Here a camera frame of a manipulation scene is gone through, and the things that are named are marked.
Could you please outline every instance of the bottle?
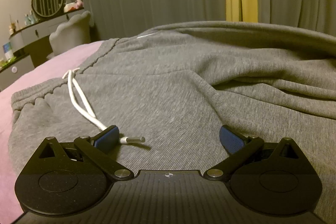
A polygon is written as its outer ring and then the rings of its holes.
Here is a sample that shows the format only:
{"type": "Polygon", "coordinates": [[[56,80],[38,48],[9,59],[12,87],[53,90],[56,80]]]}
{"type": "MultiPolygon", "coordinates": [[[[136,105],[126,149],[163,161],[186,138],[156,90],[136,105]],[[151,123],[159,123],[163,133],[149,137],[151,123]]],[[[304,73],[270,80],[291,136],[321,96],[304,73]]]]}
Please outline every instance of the bottle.
{"type": "Polygon", "coordinates": [[[13,35],[15,33],[15,29],[12,28],[12,25],[9,26],[9,35],[13,35]]]}
{"type": "Polygon", "coordinates": [[[28,16],[28,18],[29,18],[31,24],[35,24],[35,17],[34,17],[34,15],[33,15],[33,11],[32,11],[32,10],[29,11],[29,16],[28,16]]]}
{"type": "Polygon", "coordinates": [[[29,19],[28,15],[26,14],[25,15],[25,25],[28,26],[30,24],[31,24],[30,19],[29,19]]]}
{"type": "Polygon", "coordinates": [[[10,42],[3,45],[2,48],[3,48],[3,52],[5,53],[5,57],[7,60],[10,60],[14,57],[10,42]]]}
{"type": "Polygon", "coordinates": [[[35,23],[38,23],[40,19],[36,16],[36,14],[33,12],[33,17],[35,19],[35,23]]]}
{"type": "Polygon", "coordinates": [[[21,27],[20,27],[20,25],[19,25],[19,20],[18,20],[18,19],[16,20],[16,28],[17,28],[17,30],[20,30],[20,29],[21,29],[21,27]]]}

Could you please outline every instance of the triangular cutout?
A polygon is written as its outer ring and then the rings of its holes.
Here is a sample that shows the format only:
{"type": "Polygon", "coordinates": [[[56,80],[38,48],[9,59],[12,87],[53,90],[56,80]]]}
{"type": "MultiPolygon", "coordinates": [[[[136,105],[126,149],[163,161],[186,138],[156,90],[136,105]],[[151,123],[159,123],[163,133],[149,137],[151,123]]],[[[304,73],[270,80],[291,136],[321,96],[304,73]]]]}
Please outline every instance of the triangular cutout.
{"type": "Polygon", "coordinates": [[[55,156],[54,150],[52,149],[51,144],[48,143],[45,146],[45,148],[43,149],[39,158],[40,159],[45,159],[45,158],[51,158],[51,157],[54,157],[54,156],[55,156]]]}
{"type": "Polygon", "coordinates": [[[290,144],[285,144],[285,146],[283,147],[280,153],[280,156],[286,157],[286,158],[292,158],[292,159],[299,158],[290,144]]]}

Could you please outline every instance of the pink bed sheet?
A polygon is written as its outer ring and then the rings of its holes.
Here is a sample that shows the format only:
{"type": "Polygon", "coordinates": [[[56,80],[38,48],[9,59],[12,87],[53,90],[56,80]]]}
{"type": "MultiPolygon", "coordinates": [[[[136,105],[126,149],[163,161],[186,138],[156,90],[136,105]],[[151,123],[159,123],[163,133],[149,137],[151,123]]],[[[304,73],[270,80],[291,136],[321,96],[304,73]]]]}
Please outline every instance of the pink bed sheet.
{"type": "Polygon", "coordinates": [[[16,199],[14,184],[16,175],[8,155],[8,139],[11,133],[11,96],[14,92],[42,83],[48,79],[62,77],[69,69],[78,67],[86,58],[98,50],[102,41],[80,45],[54,57],[33,71],[23,75],[11,86],[0,92],[0,223],[9,224],[17,219],[22,210],[16,199]]]}

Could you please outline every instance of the black mechanical device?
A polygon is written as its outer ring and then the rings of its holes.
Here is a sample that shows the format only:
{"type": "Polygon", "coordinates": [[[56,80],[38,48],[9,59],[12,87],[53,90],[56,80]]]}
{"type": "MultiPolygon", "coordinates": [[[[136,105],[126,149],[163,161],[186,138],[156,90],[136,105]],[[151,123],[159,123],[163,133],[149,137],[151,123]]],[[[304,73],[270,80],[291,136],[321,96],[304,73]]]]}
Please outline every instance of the black mechanical device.
{"type": "Polygon", "coordinates": [[[14,223],[322,224],[312,211],[320,178],[291,138],[265,143],[222,126],[228,158],[199,170],[140,170],[107,153],[111,126],[72,143],[47,137],[23,168],[15,193],[24,214],[14,223]]]}

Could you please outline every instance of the gray chair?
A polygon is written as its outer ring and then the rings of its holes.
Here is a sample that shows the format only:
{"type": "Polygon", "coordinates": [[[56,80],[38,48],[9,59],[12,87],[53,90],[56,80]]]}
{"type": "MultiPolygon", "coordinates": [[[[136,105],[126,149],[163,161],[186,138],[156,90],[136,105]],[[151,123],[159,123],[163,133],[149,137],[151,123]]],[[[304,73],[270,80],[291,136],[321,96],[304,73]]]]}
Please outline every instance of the gray chair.
{"type": "Polygon", "coordinates": [[[68,22],[61,23],[55,32],[49,36],[53,53],[48,55],[51,59],[76,46],[90,43],[90,22],[91,13],[83,12],[81,15],[74,15],[68,22]]]}

